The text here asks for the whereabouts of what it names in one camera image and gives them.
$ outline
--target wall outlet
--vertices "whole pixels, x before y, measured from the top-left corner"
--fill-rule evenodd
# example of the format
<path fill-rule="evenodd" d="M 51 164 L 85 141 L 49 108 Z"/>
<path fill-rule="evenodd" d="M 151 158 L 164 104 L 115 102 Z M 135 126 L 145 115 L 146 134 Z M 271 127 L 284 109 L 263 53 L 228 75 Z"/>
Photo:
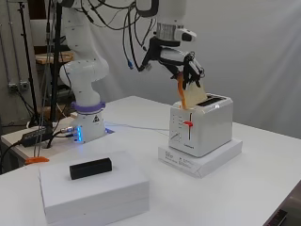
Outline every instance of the wall outlet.
<path fill-rule="evenodd" d="M 9 93 L 16 93 L 18 91 L 18 86 L 15 83 L 8 84 L 8 91 Z"/>
<path fill-rule="evenodd" d="M 20 91 L 28 91 L 29 89 L 29 84 L 26 81 L 21 81 L 19 83 Z"/>

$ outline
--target desk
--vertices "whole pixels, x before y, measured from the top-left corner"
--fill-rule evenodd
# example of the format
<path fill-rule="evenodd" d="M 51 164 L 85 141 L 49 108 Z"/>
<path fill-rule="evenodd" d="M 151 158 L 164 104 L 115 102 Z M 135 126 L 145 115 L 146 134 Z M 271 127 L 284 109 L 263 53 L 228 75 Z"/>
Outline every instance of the desk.
<path fill-rule="evenodd" d="M 137 97 L 109 103 L 106 121 L 151 129 L 112 126 L 115 134 L 50 157 L 54 164 L 121 147 L 150 179 L 150 211 L 112 226 L 257 226 L 270 218 L 301 179 L 301 140 L 233 124 L 244 141 L 243 153 L 203 179 L 190 177 L 157 159 L 168 141 L 169 105 Z M 3 225 L 47 225 L 42 209 L 39 165 L 0 177 Z"/>

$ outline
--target black cable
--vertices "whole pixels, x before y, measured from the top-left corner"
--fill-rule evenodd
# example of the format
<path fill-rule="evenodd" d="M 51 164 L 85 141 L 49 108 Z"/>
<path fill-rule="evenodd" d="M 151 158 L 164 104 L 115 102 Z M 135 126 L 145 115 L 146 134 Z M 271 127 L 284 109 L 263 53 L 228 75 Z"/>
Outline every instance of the black cable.
<path fill-rule="evenodd" d="M 12 124 L 12 125 L 1 125 L 2 128 L 8 128 L 8 127 L 24 127 L 26 124 Z"/>
<path fill-rule="evenodd" d="M 28 112 L 29 117 L 30 118 L 33 117 L 34 116 L 34 112 L 33 112 L 34 109 L 33 109 L 33 107 L 25 100 L 25 98 L 23 97 L 23 95 L 19 91 L 17 91 L 17 94 L 19 95 L 19 97 L 23 101 L 24 106 L 25 106 L 25 108 L 26 108 L 26 110 Z"/>
<path fill-rule="evenodd" d="M 135 13 L 135 20 L 138 16 L 138 12 Z M 137 29 L 136 29 L 136 23 L 134 23 L 134 33 L 135 33 L 135 39 L 137 40 L 138 44 L 143 48 L 143 44 L 140 42 L 138 36 L 137 36 Z"/>
<path fill-rule="evenodd" d="M 125 25 L 126 25 L 126 19 L 127 19 L 127 14 L 124 17 L 124 22 L 123 22 L 123 30 L 122 30 L 122 49 L 123 49 L 123 53 L 125 55 L 125 58 L 127 60 L 128 66 L 132 69 L 133 68 L 133 64 L 131 62 L 131 60 L 128 57 L 128 54 L 126 53 L 126 49 L 125 49 Z"/>
<path fill-rule="evenodd" d="M 106 4 L 104 1 L 103 2 L 101 0 L 98 0 L 98 1 L 100 2 L 100 5 L 98 5 L 98 7 L 100 7 L 101 5 L 104 5 L 104 6 L 107 6 L 109 8 L 114 8 L 114 9 L 126 9 L 126 8 L 129 8 L 129 6 L 128 7 L 114 7 L 114 6 Z"/>
<path fill-rule="evenodd" d="M 4 161 L 4 157 L 6 156 L 7 152 L 12 148 L 15 147 L 17 145 L 21 144 L 21 141 L 17 141 L 13 144 L 11 144 L 8 148 L 6 148 L 6 150 L 2 153 L 1 152 L 1 160 L 0 160 L 0 174 L 2 174 L 2 168 L 3 168 L 3 161 Z"/>
<path fill-rule="evenodd" d="M 60 57 L 61 57 L 61 59 L 62 59 L 62 62 L 64 63 L 64 58 L 63 58 L 62 52 L 59 52 L 59 53 L 60 53 Z M 71 84 L 71 80 L 70 80 L 70 78 L 69 78 L 69 75 L 68 75 L 68 73 L 67 73 L 65 64 L 63 64 L 63 68 L 64 68 L 65 74 L 66 74 L 66 76 L 67 76 L 67 78 L 68 78 L 68 82 L 69 82 L 69 88 L 70 88 L 70 89 L 69 89 L 69 92 L 68 92 L 68 94 L 67 94 L 67 95 L 69 96 L 70 93 L 71 93 L 72 84 Z M 66 109 L 66 106 L 67 106 L 67 105 L 65 105 L 64 108 L 62 109 L 62 115 L 64 114 L 64 111 L 65 111 L 65 109 Z M 57 121 L 57 124 L 56 124 L 56 126 L 55 126 L 54 131 L 57 129 L 57 126 L 59 125 L 60 120 L 61 120 L 61 118 L 58 118 L 58 121 Z"/>
<path fill-rule="evenodd" d="M 144 70 L 144 67 L 143 66 L 139 67 L 138 63 L 137 63 L 137 60 L 135 58 L 135 51 L 134 51 L 133 37 L 132 37 L 132 29 L 131 29 L 131 10 L 132 10 L 132 8 L 129 8 L 129 13 L 127 14 L 127 16 L 128 16 L 128 27 L 129 27 L 129 38 L 130 38 L 131 52 L 132 52 L 132 57 L 133 57 L 134 64 L 135 64 L 137 70 L 139 72 L 142 72 Z"/>
<path fill-rule="evenodd" d="M 115 30 L 115 31 L 123 30 L 124 28 L 127 28 L 127 27 L 128 27 L 128 25 L 127 25 L 127 26 L 124 26 L 124 27 L 119 27 L 119 28 L 115 28 L 115 27 L 110 26 L 110 24 L 108 24 L 108 23 L 103 19 L 103 17 L 100 15 L 100 13 L 97 11 L 97 9 L 92 5 L 92 3 L 90 2 L 90 0 L 88 0 L 88 2 L 89 2 L 90 5 L 91 5 L 91 9 L 94 11 L 94 13 L 97 15 L 97 17 L 101 20 L 101 22 L 105 25 L 105 27 L 110 28 L 111 30 Z M 134 6 L 134 5 L 135 5 L 135 2 L 133 2 L 133 3 L 132 3 L 129 7 L 127 7 L 127 8 L 132 8 L 132 9 L 133 9 L 133 6 Z M 100 25 L 94 23 L 93 19 L 87 14 L 87 11 L 84 9 L 84 7 L 82 7 L 82 9 L 83 9 L 84 13 L 86 14 L 88 20 L 89 20 L 92 24 L 94 24 L 94 25 L 96 25 L 96 26 L 98 26 L 98 27 L 100 27 L 100 28 L 103 28 L 103 26 L 100 26 Z"/>
<path fill-rule="evenodd" d="M 59 134 L 61 134 L 62 132 L 61 131 L 58 131 L 58 132 L 56 132 L 56 133 L 54 133 L 53 134 L 53 136 L 49 139 L 49 141 L 48 141 L 48 144 L 47 144 L 47 147 L 46 147 L 46 149 L 49 149 L 50 148 L 50 146 L 51 146 L 51 142 L 54 140 L 54 138 L 57 136 L 57 135 L 59 135 Z"/>
<path fill-rule="evenodd" d="M 143 40 L 142 40 L 142 42 L 141 42 L 142 45 L 144 45 L 146 38 L 148 37 L 148 35 L 150 34 L 150 32 L 151 32 L 152 29 L 153 29 L 152 22 L 153 22 L 153 19 L 150 20 L 149 28 L 148 28 L 147 32 L 145 33 L 144 38 L 143 38 Z"/>

